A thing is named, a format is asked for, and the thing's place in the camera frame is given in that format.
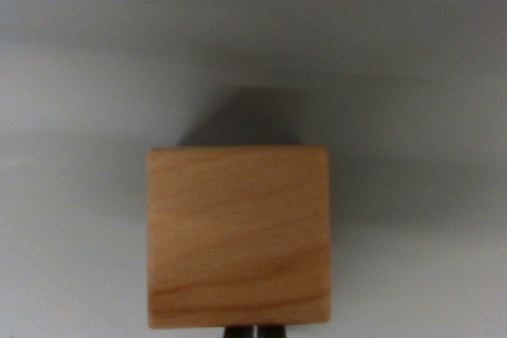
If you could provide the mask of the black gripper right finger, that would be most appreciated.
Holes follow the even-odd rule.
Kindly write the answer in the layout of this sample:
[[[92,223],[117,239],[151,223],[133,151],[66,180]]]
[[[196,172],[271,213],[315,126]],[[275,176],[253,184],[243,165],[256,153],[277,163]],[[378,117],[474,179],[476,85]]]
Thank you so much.
[[[286,338],[284,326],[257,326],[257,338]]]

